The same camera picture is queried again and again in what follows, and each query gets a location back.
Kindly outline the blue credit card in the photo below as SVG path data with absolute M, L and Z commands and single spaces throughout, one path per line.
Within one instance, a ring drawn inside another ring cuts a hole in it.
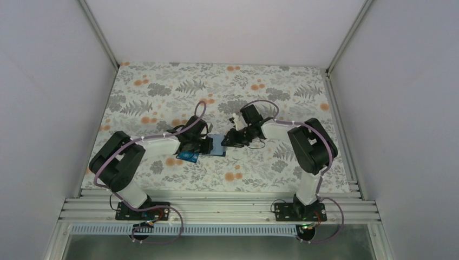
M 181 152 L 176 156 L 176 158 L 178 160 L 183 160 L 186 162 L 197 163 L 198 158 L 199 158 L 199 153 Z

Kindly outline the aluminium rail frame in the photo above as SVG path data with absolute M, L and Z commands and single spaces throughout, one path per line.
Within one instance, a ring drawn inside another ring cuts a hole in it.
M 357 185 L 348 193 L 324 193 L 327 221 L 322 225 L 363 224 L 368 228 L 376 259 L 392 259 L 377 204 L 361 196 Z M 274 201 L 288 201 L 288 192 L 205 192 L 150 191 L 150 196 L 169 202 L 172 209 L 167 221 L 156 224 L 289 224 L 278 222 L 274 215 Z M 74 224 L 136 224 L 132 220 L 116 220 L 109 205 L 111 197 L 104 190 L 84 189 L 77 198 L 67 198 L 58 217 L 46 259 L 63 259 Z

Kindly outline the blue card holder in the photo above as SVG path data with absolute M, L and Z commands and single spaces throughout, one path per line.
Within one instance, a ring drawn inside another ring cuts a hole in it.
M 215 157 L 225 157 L 226 147 L 221 144 L 223 140 L 223 135 L 211 134 L 205 136 L 201 143 L 199 153 Z

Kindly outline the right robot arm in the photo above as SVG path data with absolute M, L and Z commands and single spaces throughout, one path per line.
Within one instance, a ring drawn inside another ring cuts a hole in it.
M 263 118 L 250 105 L 233 114 L 234 126 L 225 134 L 222 146 L 241 148 L 254 139 L 290 142 L 294 156 L 303 170 L 300 187 L 293 197 L 293 213 L 299 220 L 307 220 L 318 206 L 323 176 L 333 163 L 338 150 L 322 124 L 316 118 L 305 122 Z

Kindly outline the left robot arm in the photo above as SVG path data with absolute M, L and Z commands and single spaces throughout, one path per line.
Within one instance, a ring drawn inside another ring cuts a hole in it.
M 210 152 L 213 144 L 208 136 L 209 130 L 208 123 L 202 118 L 192 116 L 185 125 L 161 135 L 134 139 L 117 131 L 89 162 L 89 169 L 95 174 L 94 184 L 119 197 L 136 219 L 144 219 L 150 214 L 151 199 L 134 181 L 142 159 Z

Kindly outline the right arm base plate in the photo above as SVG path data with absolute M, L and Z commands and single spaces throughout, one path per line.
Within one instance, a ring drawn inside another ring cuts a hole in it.
M 294 203 L 274 203 L 274 215 L 278 222 L 324 222 L 327 221 L 325 205 L 315 203 L 308 206 Z

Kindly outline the floral table mat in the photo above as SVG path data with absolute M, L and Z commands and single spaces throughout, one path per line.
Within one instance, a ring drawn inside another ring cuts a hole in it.
M 319 68 L 204 63 L 124 62 L 120 65 L 93 152 L 116 131 L 132 137 L 161 134 L 184 124 L 196 105 L 213 134 L 225 134 L 230 118 L 254 101 L 263 117 L 316 118 L 333 141 L 337 133 Z M 255 140 L 224 157 L 196 163 L 173 155 L 144 157 L 135 181 L 145 190 L 294 192 L 302 169 L 289 142 Z

